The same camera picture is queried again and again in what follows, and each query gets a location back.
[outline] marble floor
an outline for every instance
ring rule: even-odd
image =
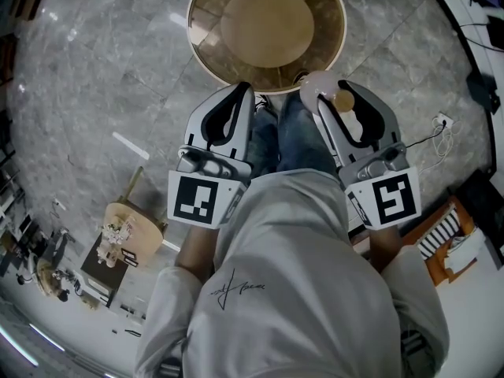
[[[431,135],[440,111],[463,122],[449,157],[421,175],[428,206],[447,186],[491,163],[484,110],[465,85],[469,61],[434,0],[343,1],[348,34],[332,71],[389,104],[406,144]],[[183,24],[173,20],[186,16],[188,2],[42,0],[34,21],[17,25],[8,90],[13,142],[20,182],[47,232],[63,224],[91,246],[106,205],[138,165],[145,172],[132,201],[162,211],[187,118],[219,87],[192,57]],[[430,142],[412,147],[408,157],[419,169],[438,161]],[[54,208],[55,198],[66,211]],[[166,239],[179,243],[183,232],[172,224]],[[69,256],[77,262],[78,254]],[[165,248],[150,270],[137,274],[149,275],[150,286],[173,256]]]

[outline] round wooden table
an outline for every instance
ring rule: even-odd
[[[191,48],[224,84],[249,82],[261,94],[299,89],[301,71],[327,70],[343,48],[342,0],[191,0]]]

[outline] printed signature logo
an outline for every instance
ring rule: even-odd
[[[231,279],[229,279],[229,282],[226,284],[224,283],[224,286],[220,288],[219,290],[215,290],[210,293],[210,295],[217,295],[217,302],[219,303],[219,306],[222,308],[224,311],[226,308],[226,300],[228,299],[228,293],[230,291],[237,291],[238,295],[241,295],[244,291],[250,290],[251,288],[260,288],[262,290],[265,289],[264,284],[249,284],[248,281],[245,283],[238,284],[237,286],[231,287],[231,283],[233,282],[233,278],[235,277],[235,270],[233,269],[233,273],[231,274]]]

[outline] hoodie sleeve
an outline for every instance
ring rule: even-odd
[[[450,345],[447,321],[420,251],[404,246],[382,271],[401,327],[402,376],[429,378],[443,365]]]
[[[169,267],[157,278],[135,360],[135,377],[155,377],[163,360],[180,358],[192,311],[202,288],[185,269]]]

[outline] white cable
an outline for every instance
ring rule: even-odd
[[[435,142],[436,137],[432,138],[432,145],[434,146],[435,154],[438,156],[438,158],[440,158],[440,160],[437,161],[434,165],[431,165],[431,166],[428,166],[427,168],[422,169],[418,173],[418,176],[420,176],[424,171],[427,171],[428,169],[432,169],[444,161],[444,159],[448,156],[448,154],[450,153],[451,149],[454,146],[454,135],[458,135],[464,127],[464,124],[461,122],[461,120],[457,120],[455,123],[453,123],[451,125],[451,128],[444,128],[443,129],[443,126],[441,124],[437,124],[437,125],[435,124],[436,121],[437,121],[437,118],[432,119],[432,127],[434,128],[434,132],[432,134],[437,135],[441,131],[443,131],[443,132],[440,135],[441,140],[437,144]],[[456,124],[461,125],[458,132],[454,132],[454,126]]]

